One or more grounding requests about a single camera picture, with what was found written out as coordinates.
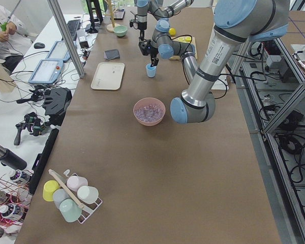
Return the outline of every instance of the pink cup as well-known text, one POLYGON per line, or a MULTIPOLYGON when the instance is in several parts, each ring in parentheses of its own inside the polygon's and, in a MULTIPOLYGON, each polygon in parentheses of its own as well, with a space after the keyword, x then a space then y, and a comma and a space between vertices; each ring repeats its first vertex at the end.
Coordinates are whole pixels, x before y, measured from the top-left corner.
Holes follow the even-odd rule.
POLYGON ((77 192, 78 189, 82 186, 88 186, 88 180, 81 176, 70 176, 67 180, 67 187, 74 192, 77 192))

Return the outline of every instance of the hand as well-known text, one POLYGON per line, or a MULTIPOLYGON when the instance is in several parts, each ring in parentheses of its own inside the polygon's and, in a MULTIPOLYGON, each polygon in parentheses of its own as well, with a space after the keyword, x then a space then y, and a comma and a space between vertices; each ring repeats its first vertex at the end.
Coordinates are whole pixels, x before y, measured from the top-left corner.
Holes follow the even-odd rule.
POLYGON ((6 32, 0 32, 0 42, 6 42, 9 40, 9 35, 6 32))
POLYGON ((13 22, 9 22, 6 25, 6 33, 7 34, 14 35, 16 33, 16 30, 17 30, 17 26, 13 22))

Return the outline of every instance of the yellow ball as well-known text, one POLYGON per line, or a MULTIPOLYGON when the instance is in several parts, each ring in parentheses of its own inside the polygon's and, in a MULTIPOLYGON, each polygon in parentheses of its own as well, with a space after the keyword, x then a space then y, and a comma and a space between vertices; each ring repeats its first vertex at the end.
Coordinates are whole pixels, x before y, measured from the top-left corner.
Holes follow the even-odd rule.
POLYGON ((174 37, 176 35, 176 30, 174 28, 169 29, 168 33, 171 35, 171 37, 174 37))

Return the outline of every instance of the blue joint cap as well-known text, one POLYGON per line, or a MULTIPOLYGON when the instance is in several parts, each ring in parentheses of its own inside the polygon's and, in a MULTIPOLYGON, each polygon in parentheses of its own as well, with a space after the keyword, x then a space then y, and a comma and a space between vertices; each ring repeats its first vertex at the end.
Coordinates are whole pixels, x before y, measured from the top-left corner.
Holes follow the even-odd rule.
POLYGON ((188 123, 188 114, 184 103, 180 98, 174 98, 171 102, 171 116, 179 124, 188 123))
POLYGON ((268 32, 260 33, 255 36, 250 36, 251 42, 269 41, 275 38, 284 36, 288 31, 288 25, 281 26, 279 28, 270 30, 268 32))
POLYGON ((147 4, 148 4, 148 0, 138 0, 137 1, 137 7, 140 7, 140 8, 146 6, 147 4))
POLYGON ((226 29, 238 25, 254 10, 257 0, 219 1, 215 8, 215 25, 226 29))
POLYGON ((167 33, 171 26, 169 25, 168 21, 165 19, 158 20, 155 29, 159 32, 167 33))
POLYGON ((161 58, 169 59, 174 55, 174 49, 168 44, 162 44, 158 47, 158 53, 161 58))

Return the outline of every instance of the keyboard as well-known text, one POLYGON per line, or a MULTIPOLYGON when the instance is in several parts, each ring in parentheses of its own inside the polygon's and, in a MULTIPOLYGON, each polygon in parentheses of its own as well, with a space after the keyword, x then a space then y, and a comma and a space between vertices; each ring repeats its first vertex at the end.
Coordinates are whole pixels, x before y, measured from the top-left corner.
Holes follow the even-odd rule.
POLYGON ((69 20, 67 23, 67 27, 73 41, 77 39, 77 30, 79 30, 80 25, 80 19, 69 20))

